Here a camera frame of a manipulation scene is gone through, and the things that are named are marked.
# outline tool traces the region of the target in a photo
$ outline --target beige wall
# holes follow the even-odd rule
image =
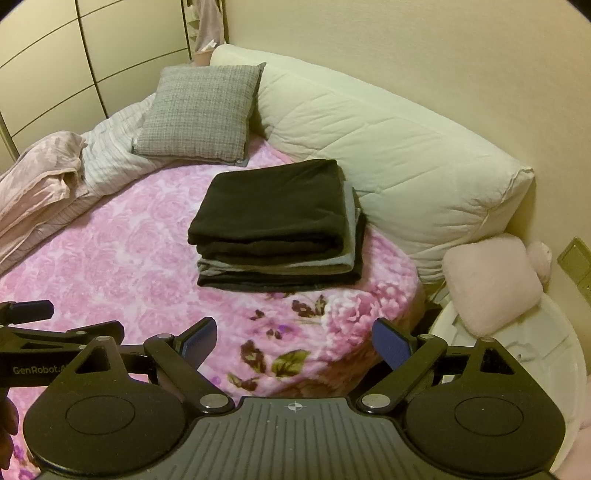
[[[226,0],[231,43],[348,73],[465,125],[535,168],[510,230],[557,257],[591,245],[591,23],[566,0]],[[550,295],[591,364],[591,307]]]

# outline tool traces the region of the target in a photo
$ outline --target pink floral bedsheet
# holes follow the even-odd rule
[[[290,162],[266,142],[250,147],[248,168]],[[368,228],[362,281],[297,294],[234,293],[198,287],[197,253],[187,228],[212,178],[228,166],[179,164],[129,186],[41,246],[0,279],[0,300],[50,299],[56,313],[31,328],[119,320],[124,343],[178,334],[204,316],[218,342],[200,368],[235,400],[243,395],[344,395],[378,357],[371,326],[380,316],[407,328],[422,292],[412,261]],[[42,388],[9,393],[21,421]],[[33,478],[22,431],[4,478]]]

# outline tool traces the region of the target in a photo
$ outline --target white cushion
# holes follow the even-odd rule
[[[343,73],[232,45],[211,64],[261,62],[269,143],[296,161],[336,159],[369,221],[415,261],[423,283],[443,280],[450,247],[504,231],[534,178],[461,125]]]

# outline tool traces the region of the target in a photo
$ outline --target pink blanket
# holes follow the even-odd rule
[[[248,168],[289,162],[251,144]],[[0,300],[50,299],[54,318],[30,327],[66,330],[119,320],[125,343],[178,334],[204,316],[218,343],[200,368],[238,400],[243,395],[344,395],[376,363],[371,326],[380,316],[411,328],[422,292],[412,261],[369,228],[363,280],[298,294],[233,293],[196,285],[198,256],[187,228],[212,178],[227,166],[181,165],[156,172],[78,218],[0,279]],[[21,419],[42,388],[12,389]],[[22,432],[4,478],[37,470]]]
[[[0,176],[0,262],[48,222],[87,193],[81,178],[80,135],[57,132],[21,154]]]

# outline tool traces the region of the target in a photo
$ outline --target gray folded cloth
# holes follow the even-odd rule
[[[272,275],[330,275],[351,271],[355,264],[355,229],[361,209],[355,206],[355,191],[348,181],[343,182],[343,198],[349,235],[344,239],[343,250],[339,255],[323,260],[278,265],[232,265],[201,258],[197,262],[199,274],[213,277],[225,272],[252,271]]]

